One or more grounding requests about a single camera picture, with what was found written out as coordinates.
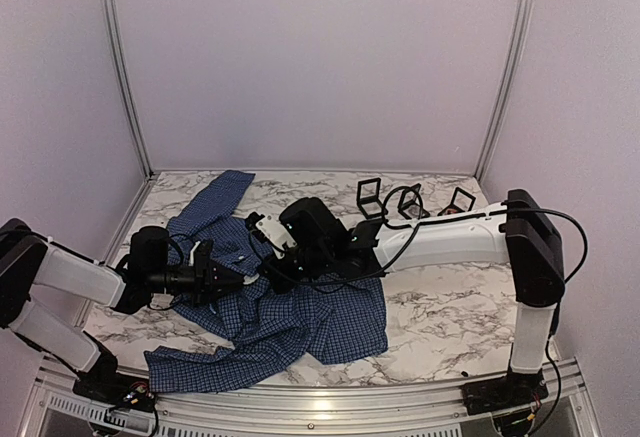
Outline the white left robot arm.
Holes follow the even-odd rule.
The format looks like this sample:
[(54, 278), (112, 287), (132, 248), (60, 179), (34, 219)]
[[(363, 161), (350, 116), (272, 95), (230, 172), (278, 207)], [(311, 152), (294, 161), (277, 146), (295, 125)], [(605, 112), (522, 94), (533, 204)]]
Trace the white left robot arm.
[(149, 395), (147, 381), (119, 373), (103, 344), (58, 317), (31, 295), (45, 286), (135, 314), (157, 294), (186, 296), (194, 306), (240, 290), (242, 274), (211, 259), (209, 240), (184, 253), (169, 232), (146, 226), (134, 233), (116, 267), (83, 256), (13, 218), (1, 227), (1, 326), (44, 351), (76, 377), (74, 392), (103, 402)]

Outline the blue plaid shirt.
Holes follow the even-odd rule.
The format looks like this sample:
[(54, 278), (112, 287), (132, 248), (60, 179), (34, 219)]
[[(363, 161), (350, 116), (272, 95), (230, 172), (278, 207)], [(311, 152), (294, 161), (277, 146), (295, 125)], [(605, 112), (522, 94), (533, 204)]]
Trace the blue plaid shirt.
[(157, 393), (227, 392), (276, 375), (305, 354), (336, 365), (388, 349), (380, 280), (331, 285), (324, 292), (302, 286), (278, 295), (257, 275), (271, 248), (250, 237), (234, 214), (253, 180), (251, 173), (223, 172), (167, 224), (183, 251), (210, 239), (214, 260), (254, 281), (211, 304), (194, 306), (184, 292), (173, 299), (178, 315), (232, 345), (211, 354), (165, 346), (145, 352)]

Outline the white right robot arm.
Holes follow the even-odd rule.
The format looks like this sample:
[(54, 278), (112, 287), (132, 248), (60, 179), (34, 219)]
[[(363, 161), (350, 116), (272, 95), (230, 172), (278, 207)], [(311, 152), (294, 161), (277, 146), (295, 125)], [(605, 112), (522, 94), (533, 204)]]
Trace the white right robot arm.
[(379, 214), (348, 229), (322, 200), (308, 197), (276, 218), (252, 213), (245, 226), (251, 243), (273, 250), (260, 270), (278, 293), (319, 287), (327, 275), (355, 283), (423, 266), (509, 264), (517, 302), (515, 341), (495, 395), (515, 405), (534, 388), (566, 289), (562, 238), (547, 214), (527, 191), (515, 189), (504, 202), (480, 210), (404, 223)]

